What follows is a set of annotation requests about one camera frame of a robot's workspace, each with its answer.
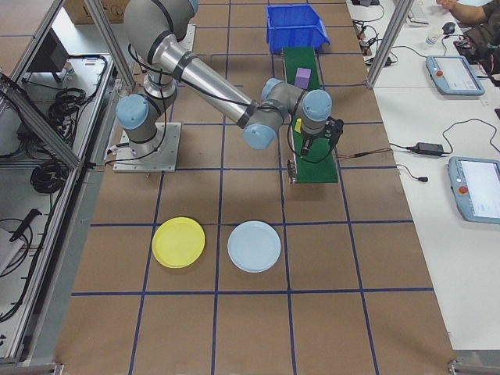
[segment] person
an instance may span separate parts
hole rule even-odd
[[[500,27],[500,0],[492,0],[482,6],[460,4],[457,0],[436,0],[461,23],[471,26],[464,34],[475,46],[478,59],[489,60],[486,45],[490,43]],[[500,52],[498,48],[493,54],[495,63],[491,67],[493,74],[500,73]]]

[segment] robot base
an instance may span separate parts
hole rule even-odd
[[[155,123],[159,135],[163,135],[165,123]],[[177,164],[177,154],[179,151],[181,123],[167,123],[166,134],[158,151],[143,159],[117,162],[113,166],[115,173],[151,173],[151,172],[175,172]],[[128,142],[128,136],[123,132],[120,140],[122,143]],[[116,160],[137,158],[130,148],[119,148]]]

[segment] plate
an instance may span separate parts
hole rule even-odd
[[[188,217],[176,217],[163,223],[152,242],[155,259],[169,268],[189,266],[199,258],[204,247],[202,226]]]
[[[231,232],[227,242],[231,261],[240,270],[258,273],[271,268],[280,258],[281,240],[276,231],[262,221],[247,221]]]

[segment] computer mouse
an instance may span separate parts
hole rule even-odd
[[[455,33],[455,23],[453,22],[445,23],[445,25],[443,25],[443,34],[451,35],[453,33]]]

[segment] person's hand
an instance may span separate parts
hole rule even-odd
[[[445,9],[452,10],[456,5],[457,0],[436,0],[436,3]]]

